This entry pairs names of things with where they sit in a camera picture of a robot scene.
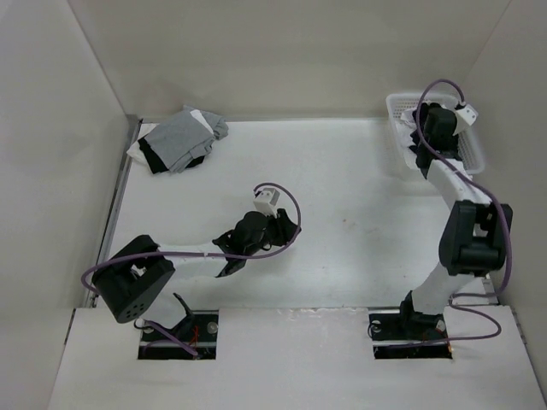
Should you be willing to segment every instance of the purple cable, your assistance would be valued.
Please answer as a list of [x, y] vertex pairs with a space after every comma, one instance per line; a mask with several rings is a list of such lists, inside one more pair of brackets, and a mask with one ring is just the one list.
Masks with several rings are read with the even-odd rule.
[[479, 294], [479, 293], [455, 293], [452, 295], [452, 297], [449, 300], [449, 306], [455, 310], [461, 310], [463, 312], [470, 312], [478, 314], [479, 316], [482, 316], [485, 319], [490, 320], [494, 325], [496, 325], [497, 330], [493, 333], [490, 333], [488, 335], [481, 335], [481, 336], [467, 336], [467, 337], [446, 337], [444, 339], [438, 339], [438, 340], [428, 340], [425, 342], [419, 342], [419, 343], [406, 343], [406, 344], [398, 344], [393, 345], [391, 348], [395, 349], [404, 349], [404, 348], [419, 348], [420, 346], [428, 346], [436, 343], [447, 343], [447, 342], [454, 342], [454, 341], [460, 341], [460, 340], [483, 340], [483, 339], [490, 339], [492, 337], [496, 337], [502, 333], [502, 326], [499, 324], [497, 320], [492, 318], [490, 315], [486, 313], [482, 313], [478, 310], [470, 309], [468, 307], [461, 307], [456, 306], [452, 303], [452, 299], [455, 299], [457, 297], [461, 296], [471, 296], [471, 297], [496, 297], [503, 293], [505, 288], [507, 288], [507, 285], [509, 284], [509, 280], [511, 278], [511, 269], [513, 267], [513, 249], [511, 247], [511, 237], [509, 235], [509, 224], [507, 223], [507, 219], [505, 218], [505, 213], [503, 212], [501, 203], [497, 200], [497, 198], [494, 196], [492, 192], [487, 190], [484, 186], [477, 184], [476, 182], [472, 181], [465, 175], [463, 175], [456, 167], [454, 167], [449, 161], [446, 160], [442, 155], [440, 155], [433, 147], [426, 141], [426, 138], [424, 137], [424, 133], [420, 126], [420, 111], [421, 111], [421, 104], [425, 101], [427, 93], [437, 84], [440, 83], [446, 83], [449, 85], [452, 85], [458, 94], [460, 95], [460, 100], [462, 105], [465, 105], [465, 97], [463, 96], [463, 91], [460, 88], [458, 84], [456, 84], [454, 81], [449, 79], [437, 79], [433, 81], [430, 85], [426, 87], [424, 92], [422, 92], [420, 100], [418, 101], [418, 107], [416, 108], [416, 130], [418, 132], [418, 136], [420, 137], [420, 142], [423, 146], [427, 148], [427, 150], [432, 153], [438, 160], [443, 162], [451, 171], [453, 171], [459, 179], [461, 179], [463, 182], [465, 182], [468, 185], [473, 186], [477, 190], [480, 190], [487, 195], [492, 203], [494, 204], [494, 208], [496, 208], [497, 215], [500, 219], [500, 225], [502, 227], [502, 233], [503, 233], [503, 243], [505, 245], [505, 252], [507, 255], [507, 259], [505, 261], [505, 274], [503, 275], [503, 281], [500, 285], [499, 289], [493, 293], [486, 293], [486, 294]]
[[[191, 354], [192, 356], [197, 356], [197, 351], [194, 348], [191, 348], [186, 343], [181, 342], [179, 339], [177, 339], [175, 336], [173, 336], [171, 333], [166, 331], [162, 325], [159, 323], [153, 322], [152, 320], [146, 320], [145, 323], [149, 325], [150, 327], [153, 327], [155, 330], [159, 331], [163, 336], [165, 336], [167, 339], [169, 339], [171, 342], [177, 344], [181, 348], [183, 348], [186, 352]], [[146, 346], [144, 346], [144, 350], [146, 350], [148, 347], [150, 347], [152, 344], [157, 344], [159, 342], [165, 342], [165, 340], [156, 340], [154, 342], [148, 343]]]
[[156, 252], [144, 252], [142, 254], [127, 255], [127, 256], [122, 256], [120, 258], [111, 259], [109, 261], [101, 262], [96, 264], [95, 266], [90, 267], [82, 274], [81, 283], [88, 290], [99, 294], [97, 289], [95, 289], [93, 286], [87, 283], [87, 277], [90, 276], [92, 273], [94, 273], [95, 271], [98, 271], [99, 269], [103, 269], [104, 267], [109, 267], [111, 265], [114, 265], [116, 263], [134, 261], [136, 259], [141, 259], [141, 258], [150, 258], [152, 256], [181, 256], [185, 258], [192, 258], [192, 257], [193, 258], [222, 258], [222, 259], [230, 258], [230, 259], [243, 259], [243, 260], [258, 260], [258, 259], [271, 258], [272, 256], [279, 255], [281, 252], [284, 252], [285, 250], [287, 250], [297, 240], [297, 236], [298, 236], [298, 233], [300, 233], [300, 228], [302, 225], [302, 212], [300, 210], [300, 205], [298, 205], [297, 199], [285, 187], [279, 184], [275, 184], [273, 182], [264, 182], [262, 184], [257, 185], [253, 191], [256, 192], [263, 186], [272, 186], [274, 188], [282, 190], [291, 199], [295, 209], [297, 210], [297, 229], [295, 230], [294, 236], [291, 238], [289, 243], [285, 245], [284, 247], [279, 248], [275, 250], [274, 252], [270, 252], [268, 254], [251, 255], [251, 256], [217, 254], [217, 253], [204, 254], [203, 252], [177, 252], [177, 251], [156, 251]]

